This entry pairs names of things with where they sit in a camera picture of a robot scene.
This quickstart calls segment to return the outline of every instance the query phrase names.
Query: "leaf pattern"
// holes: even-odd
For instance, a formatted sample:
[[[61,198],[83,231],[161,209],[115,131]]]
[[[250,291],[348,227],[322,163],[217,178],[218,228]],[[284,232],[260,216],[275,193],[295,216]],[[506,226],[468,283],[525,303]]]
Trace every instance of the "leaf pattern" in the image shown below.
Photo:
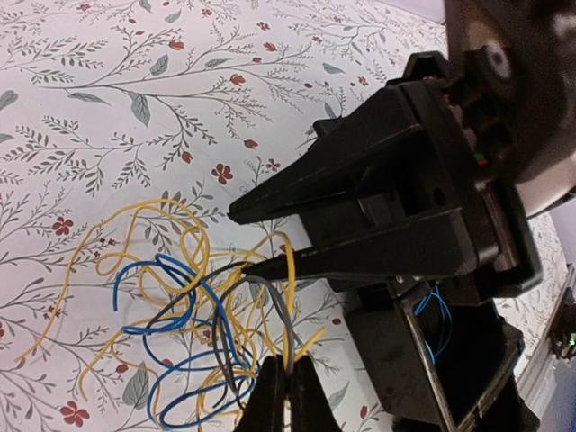
[[[334,393],[330,394],[330,396],[328,396],[328,405],[332,408],[332,410],[338,408],[338,405],[340,405],[340,403],[344,400],[349,385],[350,382],[347,382],[346,385],[340,390],[335,391]]]
[[[148,99],[142,94],[133,92],[128,92],[128,96],[132,100],[132,105],[130,106],[132,113],[142,124],[148,126],[150,123],[150,109],[148,108]]]
[[[70,99],[77,99],[77,100],[83,101],[83,102],[91,102],[91,103],[97,103],[97,104],[110,105],[109,103],[107,103],[106,101],[101,99],[100,97],[94,96],[93,94],[89,94],[89,93],[76,92],[76,93],[69,94],[68,97]]]
[[[165,54],[156,60],[156,63],[150,68],[150,74],[153,77],[163,74],[168,69],[168,55]]]
[[[172,23],[175,23],[175,22],[178,20],[178,18],[180,18],[180,15],[181,15],[181,14],[182,14],[182,11],[178,11],[178,12],[171,13],[170,15],[168,15],[168,16],[164,19],[164,21],[166,21],[167,23],[171,23],[171,24],[172,24]]]
[[[127,274],[120,287],[127,315],[114,315],[113,281],[95,271],[101,256],[122,249],[129,220],[93,233],[76,258],[65,307],[54,310],[81,239],[122,206],[163,197],[193,213],[218,250],[251,249],[276,230],[289,234],[295,248],[306,247],[297,218],[238,227],[226,220],[230,202],[305,152],[316,138],[316,120],[348,115],[387,79],[401,76],[410,53],[445,45],[442,26],[369,0],[16,0],[0,8],[3,430],[155,428],[144,409],[152,372],[132,364],[163,369],[133,338],[114,345],[127,363],[107,351],[86,377],[89,401],[80,394],[80,374],[124,319],[150,314],[138,274]],[[185,223],[182,209],[166,204],[163,210]],[[500,313],[526,335],[517,374],[544,334],[565,275],[549,217],[531,224],[545,282],[525,297],[499,301]],[[173,255],[183,231],[140,213],[130,252]],[[273,238],[261,252],[286,251]],[[154,289],[152,295],[167,300]],[[324,280],[299,281],[296,290],[299,338],[327,329],[311,353],[338,424],[345,432],[391,430],[392,418],[370,390],[347,331],[346,299]],[[258,285],[245,286],[231,306],[249,310],[259,294]],[[255,325],[261,329],[265,320],[281,345],[283,329],[267,291],[262,302],[265,313],[254,314]],[[11,363],[52,312],[58,331],[31,357]],[[207,349],[189,333],[151,337],[150,344],[172,364]],[[268,347],[257,348],[262,361]],[[175,375],[163,385],[160,405],[203,379]],[[194,407],[175,412],[175,421],[192,419]],[[233,421],[202,429],[232,430]]]
[[[0,111],[2,111],[6,106],[13,104],[18,99],[18,94],[12,90],[7,90],[0,96]]]
[[[150,394],[150,384],[148,372],[138,369],[136,373],[128,380],[124,393],[122,394],[122,401],[129,407],[134,407],[135,410],[142,410],[146,406],[146,401]]]

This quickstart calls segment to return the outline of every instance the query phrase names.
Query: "black wire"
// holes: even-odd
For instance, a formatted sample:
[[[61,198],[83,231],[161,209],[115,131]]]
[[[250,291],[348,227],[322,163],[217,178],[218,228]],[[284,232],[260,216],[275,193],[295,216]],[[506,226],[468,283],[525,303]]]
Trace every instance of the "black wire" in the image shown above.
[[[297,337],[295,336],[292,321],[290,320],[290,314],[288,313],[288,310],[286,308],[284,300],[282,299],[282,296],[280,295],[280,293],[270,283],[270,281],[268,281],[267,279],[265,279],[261,276],[256,276],[256,275],[245,276],[244,278],[242,278],[239,281],[237,281],[236,283],[234,283],[228,290],[226,290],[226,292],[220,297],[220,302],[224,302],[226,300],[226,297],[228,297],[234,290],[236,290],[239,286],[241,286],[242,284],[244,284],[246,282],[263,284],[265,286],[265,288],[270,293],[270,298],[272,299],[272,303],[274,305],[274,308],[276,309],[276,312],[278,313],[278,315],[280,316],[280,318],[284,322],[284,325],[285,325],[287,332],[288,332],[288,345],[289,345],[290,357],[289,357],[289,361],[288,361],[289,367],[288,367],[287,372],[289,374],[291,374],[292,370],[293,370],[293,365],[294,365],[294,361],[293,361],[293,358],[294,358],[294,340]],[[218,339],[216,338],[216,327],[217,326],[219,327],[220,334],[221,334],[222,348],[224,350],[224,362],[225,362],[225,364],[224,364],[224,362],[222,362],[221,355],[220,355],[220,352],[218,349]],[[222,374],[224,375],[224,379],[227,380],[229,387],[232,389],[234,394],[237,395],[237,402],[238,402],[238,405],[241,407],[239,400],[238,400],[239,389],[236,387],[236,380],[234,378],[234,371],[232,369],[232,362],[230,360],[230,355],[228,353],[228,342],[226,340],[226,333],[225,333],[224,326],[223,326],[223,319],[220,316],[218,310],[216,310],[214,312],[213,321],[212,321],[212,346],[214,348],[214,356],[216,357],[216,361],[218,362],[218,366],[222,370]]]
[[[227,270],[230,270],[231,268],[243,266],[247,263],[248,263],[247,261],[240,261],[237,263],[231,263],[231,264],[225,265],[225,266],[220,267],[220,268],[214,270],[213,272],[207,274],[203,279],[206,281],[213,279],[214,277],[216,277],[220,273],[223,273]],[[150,320],[150,322],[146,325],[146,329],[150,329],[154,324],[156,324],[164,315],[167,314],[168,311],[172,310],[172,308],[174,308],[186,295],[188,295],[189,293],[194,291],[196,288],[198,288],[199,284],[200,284],[200,281],[197,282],[196,285],[193,286],[192,288],[190,288],[188,291],[178,294],[169,304],[167,304],[164,308],[162,308],[162,310],[159,313],[157,313],[153,319]]]

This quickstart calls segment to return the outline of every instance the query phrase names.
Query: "gray wire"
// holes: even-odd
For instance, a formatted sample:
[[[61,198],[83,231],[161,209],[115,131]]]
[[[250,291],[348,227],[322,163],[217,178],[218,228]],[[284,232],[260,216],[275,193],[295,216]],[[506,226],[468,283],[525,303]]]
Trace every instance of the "gray wire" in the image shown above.
[[[261,276],[257,276],[257,275],[245,276],[244,278],[242,278],[238,282],[234,283],[228,290],[226,290],[226,292],[220,297],[220,302],[224,302],[226,300],[226,298],[234,290],[236,290],[239,286],[241,286],[242,284],[244,284],[246,282],[262,284],[268,289],[268,292],[270,293],[270,297],[272,299],[272,303],[274,305],[274,308],[276,309],[276,312],[280,316],[280,318],[283,321],[284,326],[286,327],[286,330],[287,330],[287,334],[288,334],[288,370],[286,372],[288,375],[291,375],[293,370],[294,370],[294,358],[295,358],[294,340],[298,339],[298,342],[301,345],[302,345],[302,342],[300,341],[300,339],[298,338],[298,336],[294,332],[290,313],[288,312],[288,308],[286,307],[286,303],[284,302],[284,299],[282,298],[280,293],[275,289],[275,287],[272,285],[272,283],[270,283],[270,281],[268,281],[267,279],[265,279]],[[217,325],[219,326],[220,334],[222,335],[222,338],[221,338],[222,339],[222,347],[224,350],[226,364],[224,364],[224,362],[222,362],[219,349],[217,348],[218,339],[216,338],[216,331],[215,331]],[[223,327],[224,326],[223,326],[222,317],[220,316],[219,311],[216,310],[214,312],[214,317],[212,320],[212,334],[211,334],[212,335],[212,345],[214,348],[214,354],[216,356],[216,361],[218,362],[218,365],[219,365],[220,369],[222,370],[222,373],[224,375],[224,379],[226,380],[226,382],[228,383],[228,385],[230,386],[232,391],[238,395],[238,388],[236,387],[236,383],[234,380],[234,373],[232,370],[232,363],[230,361],[230,355],[228,353],[228,348],[229,348],[228,342],[226,341],[225,332],[224,332]]]

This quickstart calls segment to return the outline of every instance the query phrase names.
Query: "red flower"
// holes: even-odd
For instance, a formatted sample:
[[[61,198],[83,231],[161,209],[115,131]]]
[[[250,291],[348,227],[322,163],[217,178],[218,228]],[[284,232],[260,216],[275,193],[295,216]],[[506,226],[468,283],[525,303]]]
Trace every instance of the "red flower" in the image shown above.
[[[190,153],[188,153],[187,151],[185,151],[184,153],[182,153],[182,160],[186,164],[189,164],[190,162],[192,162],[192,155]]]
[[[224,164],[218,164],[213,170],[212,175],[218,177],[218,181],[221,185],[225,185],[228,180],[234,178],[234,175],[230,172],[230,167]]]
[[[184,49],[184,43],[180,40],[171,40],[170,43],[168,43],[168,47],[174,51],[180,51]]]
[[[268,163],[266,164],[266,168],[271,169],[272,171],[278,171],[280,164],[274,161],[273,159],[268,159]]]
[[[84,420],[90,419],[88,411],[85,409],[78,409],[78,406],[72,400],[67,404],[67,407],[60,408],[60,413],[64,416],[65,422],[69,425],[76,424],[79,428],[84,425]]]
[[[50,306],[48,308],[48,312],[44,312],[44,315],[42,315],[44,317],[45,320],[49,320],[50,317],[52,316],[51,314],[54,313],[54,306]],[[56,310],[56,312],[54,313],[54,316],[56,318],[60,318],[60,314],[62,313],[62,309],[58,309]]]
[[[74,226],[74,222],[70,219],[64,220],[62,216],[58,216],[56,223],[52,225],[52,229],[56,231],[57,236],[64,234],[67,236],[70,233],[70,227]]]
[[[264,48],[266,48],[266,51],[270,51],[270,52],[277,51],[276,46],[270,42],[265,43]]]
[[[255,149],[256,147],[258,147],[258,143],[255,142],[252,139],[247,139],[246,141],[244,141],[244,145],[249,148],[249,149]]]
[[[234,74],[230,77],[230,82],[234,86],[242,86],[244,83],[246,83],[246,79],[244,79],[242,75]]]

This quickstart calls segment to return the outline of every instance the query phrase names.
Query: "vine pattern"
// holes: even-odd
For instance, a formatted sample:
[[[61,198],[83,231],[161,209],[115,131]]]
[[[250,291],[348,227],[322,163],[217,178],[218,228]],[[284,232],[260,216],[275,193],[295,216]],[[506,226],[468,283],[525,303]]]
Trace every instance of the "vine pattern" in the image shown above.
[[[79,242],[114,209],[162,197],[192,212],[219,250],[251,248],[275,230],[305,247],[295,218],[240,229],[227,220],[228,205],[303,154],[316,138],[314,121],[347,115],[401,73],[412,51],[444,43],[442,27],[367,0],[16,0],[0,9],[0,275],[7,281],[0,424],[9,432],[155,430],[130,395],[136,381],[147,381],[143,373],[109,353],[86,379],[90,401],[79,395],[79,375],[128,319],[125,309],[108,311],[113,278],[95,274],[98,259],[122,247],[126,220],[95,232],[76,258],[55,311],[58,331],[26,361],[11,360],[43,331]],[[185,221],[178,207],[163,209]],[[548,220],[538,223],[535,232],[552,232]],[[141,213],[135,252],[175,254],[181,231]],[[554,237],[541,240],[554,275],[548,291],[500,305],[511,320],[538,317],[528,346],[562,279]],[[273,239],[263,251],[275,257],[283,247]],[[125,275],[120,299],[126,314],[140,318],[149,310],[140,307],[138,276]],[[150,281],[146,290],[167,298]],[[366,380],[360,360],[338,355],[355,352],[343,317],[349,305],[322,280],[299,282],[297,290],[301,338],[328,329],[311,354],[338,423],[346,432],[390,430],[390,416],[359,384]],[[255,295],[243,288],[234,310],[247,309]],[[86,299],[93,308],[83,308]],[[270,299],[263,302],[279,342]],[[256,326],[264,326],[262,317]],[[148,361],[135,342],[123,338],[115,349],[132,363]],[[209,347],[188,333],[151,344],[171,363]],[[263,359],[267,347],[256,344]],[[172,397],[198,385],[189,373],[173,379]],[[204,430],[229,425],[215,419]]]

